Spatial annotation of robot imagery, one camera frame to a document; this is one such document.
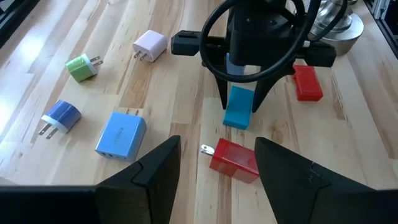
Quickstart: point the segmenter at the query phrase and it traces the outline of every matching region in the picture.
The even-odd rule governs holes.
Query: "red power adapter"
[[[299,101],[319,101],[323,97],[321,86],[312,66],[294,65],[293,79]]]
[[[200,152],[212,156],[210,168],[250,184],[259,177],[254,151],[225,139],[219,139],[216,149],[201,145]]]

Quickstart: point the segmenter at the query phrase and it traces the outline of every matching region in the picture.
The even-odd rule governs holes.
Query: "blue block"
[[[237,66],[229,61],[229,53],[226,54],[226,72],[231,75],[243,75],[245,66]]]
[[[254,92],[232,86],[223,125],[245,130],[250,123],[251,105]]]
[[[144,118],[113,112],[95,151],[107,158],[135,161],[146,129]]]

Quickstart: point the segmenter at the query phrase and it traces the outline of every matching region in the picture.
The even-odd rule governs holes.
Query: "wooden table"
[[[363,2],[354,6],[363,36],[333,68],[316,69],[322,100],[297,101],[291,77],[283,78],[247,131],[222,125],[215,79],[199,55],[169,49],[155,63],[132,58],[132,43],[147,29],[168,38],[200,30],[220,2],[41,0],[0,50],[0,176],[17,184],[96,184],[129,165],[94,152],[110,113],[138,111],[148,126],[139,157],[182,136],[171,223],[275,223],[259,180],[248,185],[208,168],[198,146],[218,138],[252,149],[254,138],[265,136],[370,187],[397,188],[398,63]],[[223,35],[225,22],[212,34]],[[77,83],[64,63],[83,53],[104,64]],[[58,99],[83,117],[68,134],[46,140],[37,135],[40,117]]]

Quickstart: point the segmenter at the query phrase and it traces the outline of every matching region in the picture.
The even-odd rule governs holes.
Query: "green power adapter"
[[[77,82],[81,82],[98,73],[96,67],[103,63],[102,60],[98,61],[99,59],[100,56],[89,59],[86,54],[83,54],[82,56],[65,63],[65,66],[72,77]]]

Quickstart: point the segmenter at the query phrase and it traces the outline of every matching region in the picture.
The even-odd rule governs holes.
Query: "white power adapter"
[[[136,53],[134,58],[142,54],[140,60],[153,62],[167,48],[167,39],[158,32],[148,30],[133,43],[132,47]]]

